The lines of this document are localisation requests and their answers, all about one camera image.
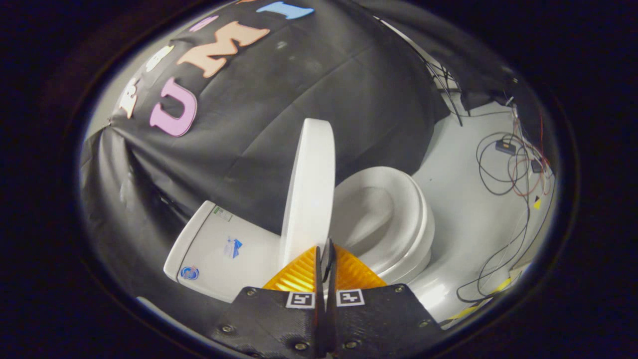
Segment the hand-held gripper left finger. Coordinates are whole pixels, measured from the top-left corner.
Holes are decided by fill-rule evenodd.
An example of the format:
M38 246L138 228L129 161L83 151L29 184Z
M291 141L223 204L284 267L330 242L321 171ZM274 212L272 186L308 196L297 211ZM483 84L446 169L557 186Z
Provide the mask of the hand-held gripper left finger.
M210 338L257 359L323 359L325 300L321 252L312 247L262 288L242 288Z

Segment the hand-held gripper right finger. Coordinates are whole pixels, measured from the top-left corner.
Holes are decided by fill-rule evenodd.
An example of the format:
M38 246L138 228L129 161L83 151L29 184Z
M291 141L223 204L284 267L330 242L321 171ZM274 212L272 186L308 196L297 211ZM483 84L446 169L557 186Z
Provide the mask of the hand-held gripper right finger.
M404 283L387 284L348 250L329 243L326 351L335 359L410 359L444 330Z

